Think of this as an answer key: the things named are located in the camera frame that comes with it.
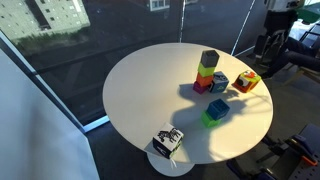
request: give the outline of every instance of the table top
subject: table top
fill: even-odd
[[[273,116],[270,93],[263,81],[249,93],[232,86],[237,76],[252,70],[237,58],[217,50],[215,71],[230,83],[223,93],[200,95],[192,87],[202,51],[213,48],[166,43],[137,50],[110,71],[103,87],[103,104],[115,129],[130,143],[161,156],[152,138],[165,122],[184,133],[173,156],[176,162],[206,164],[239,156],[267,133]],[[223,121],[206,128],[201,113],[221,98],[230,107]]]

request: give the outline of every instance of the white wall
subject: white wall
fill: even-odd
[[[87,138],[0,49],[0,179],[99,179]]]

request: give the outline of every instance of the small cube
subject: small cube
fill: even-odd
[[[219,57],[215,50],[202,51],[201,63],[205,68],[216,67]]]
[[[213,80],[213,76],[207,76],[207,77],[202,77],[200,73],[197,75],[197,82],[200,84],[201,87],[207,87],[211,84]]]
[[[165,123],[153,137],[153,147],[165,158],[170,159],[181,145],[183,133],[169,123]]]
[[[209,87],[211,93],[221,93],[223,92],[229,84],[228,78],[223,74],[223,72],[218,71],[213,75],[213,80]]]
[[[233,86],[243,93],[251,91],[261,80],[261,77],[254,73],[253,71],[245,71],[241,73]]]
[[[193,83],[193,90],[195,90],[199,94],[204,93],[207,89],[207,86],[201,87],[201,85],[197,81]]]
[[[204,67],[203,64],[200,62],[198,67],[198,72],[201,74],[202,77],[212,76],[214,73],[215,67]]]
[[[201,120],[202,120],[203,124],[204,124],[207,128],[216,126],[216,125],[220,124],[220,122],[221,122],[220,119],[218,119],[218,120],[212,119],[212,117],[208,114],[207,111],[203,111],[203,112],[202,112],[202,114],[201,114]]]
[[[217,99],[212,101],[207,109],[208,114],[212,117],[212,119],[221,119],[227,115],[230,107],[223,102],[221,99]]]

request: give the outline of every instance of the black and white object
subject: black and white object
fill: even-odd
[[[170,159],[181,144],[183,133],[169,123],[165,123],[153,137],[153,147],[164,157]]]

